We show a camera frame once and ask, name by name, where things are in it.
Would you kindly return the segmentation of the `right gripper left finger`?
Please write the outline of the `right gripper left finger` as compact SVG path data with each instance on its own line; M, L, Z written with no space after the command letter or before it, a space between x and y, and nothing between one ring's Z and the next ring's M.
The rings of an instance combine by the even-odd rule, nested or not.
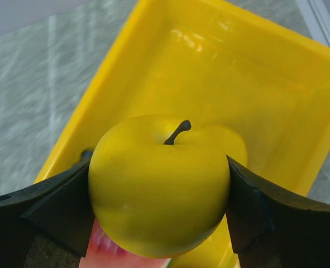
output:
M0 267L78 267L94 223L90 158L0 196Z

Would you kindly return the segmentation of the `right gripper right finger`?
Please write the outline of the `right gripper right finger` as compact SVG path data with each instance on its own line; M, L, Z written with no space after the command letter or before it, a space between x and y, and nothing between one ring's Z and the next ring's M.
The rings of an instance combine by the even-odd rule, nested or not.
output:
M286 190L228 158L226 210L241 267L330 267L330 204Z

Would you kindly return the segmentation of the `yellow apple with stem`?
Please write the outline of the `yellow apple with stem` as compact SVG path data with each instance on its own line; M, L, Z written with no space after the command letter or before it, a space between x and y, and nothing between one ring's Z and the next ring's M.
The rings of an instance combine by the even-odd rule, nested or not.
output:
M243 138L225 126L161 115L122 121L90 160L95 217L126 251L153 258L187 253L224 217L229 158L247 164L248 153Z

